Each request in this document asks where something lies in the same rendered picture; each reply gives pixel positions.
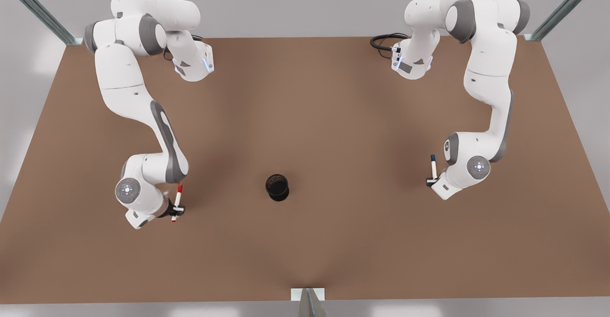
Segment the black pen holder cup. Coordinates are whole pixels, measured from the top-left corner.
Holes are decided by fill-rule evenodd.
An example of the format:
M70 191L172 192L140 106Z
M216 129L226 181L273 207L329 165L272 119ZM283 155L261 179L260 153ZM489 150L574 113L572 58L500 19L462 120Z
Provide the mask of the black pen holder cup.
M268 177L265 188L270 198L276 202L285 200L289 194L288 180L283 174L273 174Z

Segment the red and white marker pen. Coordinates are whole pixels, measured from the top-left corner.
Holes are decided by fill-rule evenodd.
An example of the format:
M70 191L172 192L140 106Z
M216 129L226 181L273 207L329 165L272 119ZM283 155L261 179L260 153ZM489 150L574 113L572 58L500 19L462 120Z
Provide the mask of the red and white marker pen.
M176 222L177 218L180 217L181 215L183 215L183 213L184 213L184 206L180 205L182 190L183 190L183 183L180 182L177 185L177 193L176 193L176 198L175 198L173 210L172 210L172 219L171 219L172 222Z

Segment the silver frame post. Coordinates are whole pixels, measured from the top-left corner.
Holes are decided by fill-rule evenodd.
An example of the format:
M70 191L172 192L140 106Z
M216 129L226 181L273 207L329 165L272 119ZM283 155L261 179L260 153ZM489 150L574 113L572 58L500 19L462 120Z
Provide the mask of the silver frame post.
M524 40L542 41L580 2L582 0L563 0L534 32L523 35Z
M67 46L82 45L82 38L74 37L39 0L19 0L54 35Z
M297 317L327 317L322 306L326 300L324 288L292 288L291 300L299 302Z

